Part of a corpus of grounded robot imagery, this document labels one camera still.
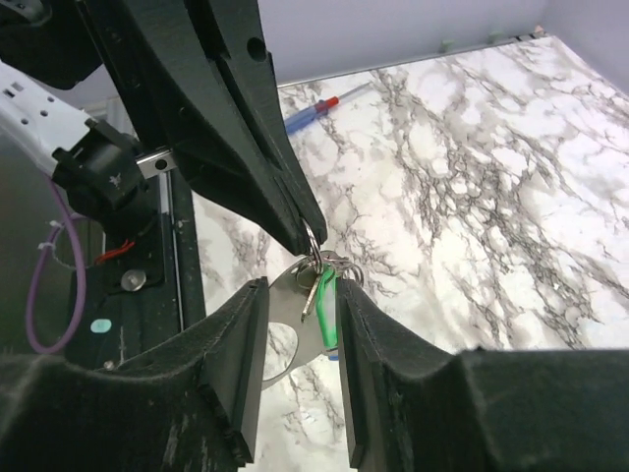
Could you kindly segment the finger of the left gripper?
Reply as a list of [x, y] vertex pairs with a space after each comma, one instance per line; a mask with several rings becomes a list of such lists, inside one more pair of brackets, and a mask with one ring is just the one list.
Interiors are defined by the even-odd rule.
[[[141, 143], [168, 148], [189, 186], [236, 213], [251, 195], [237, 152], [251, 144], [200, 45], [188, 1], [81, 1], [77, 7]], [[304, 255], [310, 242], [279, 242]]]
[[258, 2], [188, 1], [186, 7], [244, 124], [245, 136], [227, 143], [253, 146], [237, 152], [251, 193], [237, 212], [278, 242], [323, 242], [325, 217], [285, 131]]

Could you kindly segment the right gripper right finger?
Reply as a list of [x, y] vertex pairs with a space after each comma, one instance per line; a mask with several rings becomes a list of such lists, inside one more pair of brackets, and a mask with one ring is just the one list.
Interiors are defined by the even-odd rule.
[[337, 286], [349, 463], [360, 471], [624, 471], [624, 350], [447, 353]]

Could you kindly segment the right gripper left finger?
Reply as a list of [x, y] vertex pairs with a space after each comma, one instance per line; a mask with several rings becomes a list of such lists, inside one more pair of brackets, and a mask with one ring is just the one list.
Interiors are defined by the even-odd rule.
[[5, 471], [235, 471], [254, 460], [265, 278], [119, 368], [1, 360]]

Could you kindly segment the silver metal key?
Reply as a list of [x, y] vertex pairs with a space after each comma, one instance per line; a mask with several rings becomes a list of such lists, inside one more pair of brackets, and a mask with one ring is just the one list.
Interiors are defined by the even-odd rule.
[[301, 313], [301, 322], [303, 323], [308, 317], [315, 299], [317, 287], [321, 281], [323, 269], [316, 263], [302, 263], [296, 272], [296, 281], [298, 286], [306, 294], [305, 306]]

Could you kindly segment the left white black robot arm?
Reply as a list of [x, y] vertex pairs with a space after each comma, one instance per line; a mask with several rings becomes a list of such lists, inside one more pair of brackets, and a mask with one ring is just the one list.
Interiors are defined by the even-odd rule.
[[255, 1], [5, 1], [1, 128], [119, 241], [155, 219], [139, 160], [156, 151], [292, 254], [326, 240]]

